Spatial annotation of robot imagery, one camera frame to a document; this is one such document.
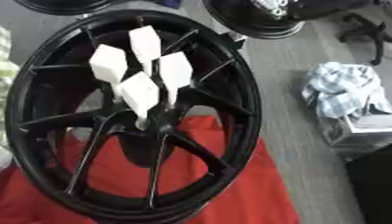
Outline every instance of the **black wheel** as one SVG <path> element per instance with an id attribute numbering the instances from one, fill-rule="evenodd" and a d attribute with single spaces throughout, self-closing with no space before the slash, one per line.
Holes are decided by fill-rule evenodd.
<path id="1" fill-rule="evenodd" d="M 282 39 L 299 32 L 304 22 L 273 18 L 250 0 L 203 0 L 209 13 L 229 29 L 256 39 Z"/>
<path id="2" fill-rule="evenodd" d="M 113 0 L 15 0 L 24 7 L 52 15 L 80 15 L 109 7 Z"/>
<path id="3" fill-rule="evenodd" d="M 114 100 L 110 87 L 96 80 L 88 66 L 95 48 L 106 44 L 128 53 L 126 76 L 141 70 L 131 53 L 128 31 L 143 25 L 157 30 L 164 54 L 184 51 L 194 68 L 192 85 L 180 89 L 178 102 L 170 110 L 165 108 L 166 90 L 158 74 L 153 75 L 162 97 L 149 113 L 146 131 L 135 128 L 133 111 Z M 101 95 L 100 106 L 81 111 L 81 105 L 97 92 Z M 261 127 L 258 88 L 240 54 L 201 24 L 149 10 L 112 11 L 59 31 L 21 68 L 7 103 L 7 135 L 26 176 L 61 205 L 103 221 L 175 223 L 195 214 L 245 167 Z M 196 105 L 219 113 L 226 137 L 222 156 L 214 155 L 178 128 Z M 75 128 L 92 131 L 70 172 L 57 151 L 66 133 Z M 130 163 L 149 169 L 150 180 L 143 197 L 113 195 L 88 184 L 88 169 L 110 137 L 118 137 Z M 156 190 L 159 168 L 170 159 L 173 146 L 193 154 L 208 169 L 190 185 L 160 194 Z"/>

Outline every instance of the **black wheel rim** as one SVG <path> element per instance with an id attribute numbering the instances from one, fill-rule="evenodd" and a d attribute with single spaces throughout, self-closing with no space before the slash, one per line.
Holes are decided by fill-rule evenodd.
<path id="1" fill-rule="evenodd" d="M 203 0 L 209 13 L 223 25 L 257 39 L 282 39 L 299 32 L 304 22 L 274 19 L 250 0 Z"/>
<path id="2" fill-rule="evenodd" d="M 121 135 L 123 129 L 113 131 L 112 124 L 123 123 L 124 117 L 129 120 L 134 116 L 123 104 L 114 104 L 110 100 L 112 96 L 106 85 L 92 78 L 86 63 L 100 43 L 125 48 L 129 52 L 124 33 L 142 25 L 152 25 L 158 31 L 164 40 L 164 54 L 182 50 L 195 68 L 192 85 L 180 90 L 175 109 L 160 113 L 158 105 L 152 110 L 151 117 L 156 117 L 157 125 L 151 125 L 151 133 L 156 134 L 154 137 L 159 143 L 169 140 L 170 145 L 181 146 L 199 157 L 214 175 L 207 174 L 184 189 L 166 195 L 152 193 L 151 189 L 155 187 L 152 186 L 146 197 L 131 199 L 87 187 L 82 178 L 71 176 L 60 163 L 51 171 L 54 174 L 48 174 L 45 163 L 47 151 L 52 150 L 49 144 L 52 140 L 47 135 L 49 131 L 91 127 L 99 122 L 96 138 L 91 138 L 96 140 L 92 143 L 98 144 L 90 144 L 92 147 L 86 148 L 94 156 L 94 151 L 99 150 L 101 145 L 101 134 Z M 127 74 L 140 69 L 132 57 L 128 55 Z M 103 93 L 102 108 L 75 113 L 81 101 L 97 89 Z M 260 131 L 259 97 L 256 82 L 243 58 L 215 32 L 192 20 L 168 13 L 120 10 L 71 24 L 47 40 L 30 57 L 10 90 L 6 128 L 10 146 L 22 170 L 38 189 L 60 204 L 100 220 L 173 223 L 199 211 L 228 187 L 245 167 Z M 223 157 L 210 155 L 208 149 L 178 131 L 176 125 L 194 105 L 207 105 L 219 112 L 227 136 Z M 164 115 L 154 116 L 154 111 Z M 126 129 L 125 134 L 137 136 L 132 131 Z M 154 155 L 158 155 L 159 150 L 154 151 Z M 83 161 L 89 164 L 90 160 L 91 157 L 84 157 Z M 159 163 L 150 166 L 152 180 L 158 176 L 153 171 L 156 166 L 159 167 Z"/>
<path id="3" fill-rule="evenodd" d="M 72 16 L 109 7 L 114 0 L 15 0 L 24 7 L 51 15 Z"/>

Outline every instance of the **red cloth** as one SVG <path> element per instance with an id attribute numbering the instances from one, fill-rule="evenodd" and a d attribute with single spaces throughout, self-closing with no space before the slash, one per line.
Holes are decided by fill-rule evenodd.
<path id="1" fill-rule="evenodd" d="M 220 155 L 224 136 L 210 116 L 187 118 L 182 129 L 208 149 Z M 69 137 L 62 150 L 67 169 L 72 170 L 82 143 Z M 168 193 L 192 183 L 207 168 L 195 156 L 176 149 L 164 163 L 159 192 Z M 94 188 L 123 196 L 143 196 L 148 170 L 138 168 L 123 155 L 115 138 L 102 147 L 90 169 L 88 183 Z M 0 223 L 2 224 L 95 224 L 38 192 L 17 168 L 0 175 Z M 277 168 L 262 141 L 255 155 L 235 182 L 186 224 L 298 224 L 296 214 Z"/>

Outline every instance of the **blue and white cloth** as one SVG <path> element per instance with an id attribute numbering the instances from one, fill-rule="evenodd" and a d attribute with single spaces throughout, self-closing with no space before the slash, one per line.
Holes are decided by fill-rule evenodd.
<path id="1" fill-rule="evenodd" d="M 327 62 L 310 71 L 308 79 L 302 96 L 308 106 L 315 103 L 318 117 L 368 116 L 372 105 L 392 113 L 380 77 L 371 66 Z"/>

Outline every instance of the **gray carpet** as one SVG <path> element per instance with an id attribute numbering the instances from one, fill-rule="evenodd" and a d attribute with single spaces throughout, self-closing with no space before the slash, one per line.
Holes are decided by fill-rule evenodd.
<path id="1" fill-rule="evenodd" d="M 185 0 L 181 10 L 168 10 L 151 3 L 128 3 L 116 8 L 171 11 L 201 21 L 218 32 L 226 30 L 196 0 Z M 250 39 L 242 50 L 262 95 L 261 136 L 276 160 L 304 224 L 363 223 L 343 162 L 319 136 L 313 115 L 305 109 L 298 94 L 305 71 L 318 63 L 364 62 L 373 57 L 371 46 L 363 45 L 367 50 L 359 52 L 364 55 L 359 57 L 353 51 L 355 46 L 339 43 L 335 36 L 340 24 L 334 23 L 335 20 L 326 18 L 307 23 L 298 35 L 283 40 Z M 19 64 L 55 31 L 73 21 L 72 17 L 31 12 L 11 0 L 0 2 L 0 25 L 13 32 L 15 44 L 11 57 Z M 381 77 L 388 79 L 387 74 Z"/>

